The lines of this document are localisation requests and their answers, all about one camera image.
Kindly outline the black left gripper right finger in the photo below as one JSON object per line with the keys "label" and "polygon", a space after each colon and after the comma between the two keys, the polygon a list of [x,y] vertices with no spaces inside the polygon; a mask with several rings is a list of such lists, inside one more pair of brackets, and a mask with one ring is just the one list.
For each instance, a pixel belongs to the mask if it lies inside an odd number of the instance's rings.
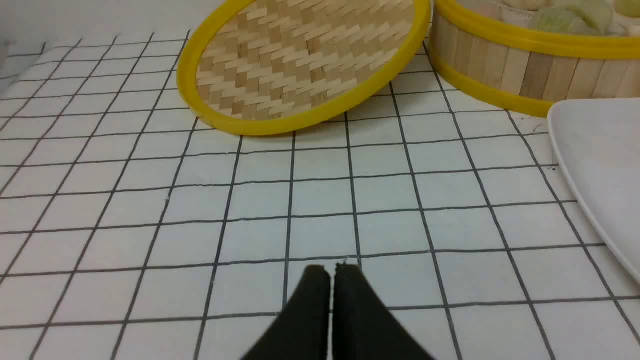
{"label": "black left gripper right finger", "polygon": [[334,360],[432,360],[382,303],[357,265],[334,274]]}

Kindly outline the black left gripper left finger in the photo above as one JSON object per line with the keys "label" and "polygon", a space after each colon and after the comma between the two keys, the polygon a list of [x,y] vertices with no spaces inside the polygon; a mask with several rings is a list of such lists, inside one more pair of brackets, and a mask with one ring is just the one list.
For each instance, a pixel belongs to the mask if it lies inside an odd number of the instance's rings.
{"label": "black left gripper left finger", "polygon": [[326,360],[331,278],[322,265],[308,265],[282,312],[244,360]]}

